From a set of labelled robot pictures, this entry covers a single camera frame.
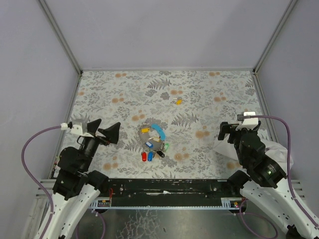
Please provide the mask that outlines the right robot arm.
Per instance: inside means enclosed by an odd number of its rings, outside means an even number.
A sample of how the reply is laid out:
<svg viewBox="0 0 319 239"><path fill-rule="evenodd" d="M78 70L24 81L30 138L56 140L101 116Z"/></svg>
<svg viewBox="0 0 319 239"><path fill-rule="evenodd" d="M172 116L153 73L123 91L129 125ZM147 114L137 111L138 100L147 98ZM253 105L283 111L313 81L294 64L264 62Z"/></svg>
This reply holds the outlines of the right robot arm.
<svg viewBox="0 0 319 239"><path fill-rule="evenodd" d="M240 194L267 214L292 239L317 239L319 218L309 209L292 186L290 154L286 161L266 149L258 136L259 116L238 123L222 122L214 150L237 156L242 170L229 180Z"/></svg>

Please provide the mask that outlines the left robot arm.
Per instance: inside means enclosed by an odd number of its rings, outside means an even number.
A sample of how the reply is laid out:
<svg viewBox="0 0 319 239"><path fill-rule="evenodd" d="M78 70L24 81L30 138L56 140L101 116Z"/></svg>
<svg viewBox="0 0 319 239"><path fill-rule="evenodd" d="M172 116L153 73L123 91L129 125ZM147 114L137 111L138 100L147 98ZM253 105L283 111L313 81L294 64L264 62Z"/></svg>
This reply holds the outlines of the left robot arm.
<svg viewBox="0 0 319 239"><path fill-rule="evenodd" d="M60 170L49 198L50 208L35 236L37 239L71 238L88 206L107 189L108 177L88 169L100 145L118 143L121 124L101 129L101 121L77 119L61 124L61 130L69 129L83 140L79 148L67 147L60 152Z"/></svg>

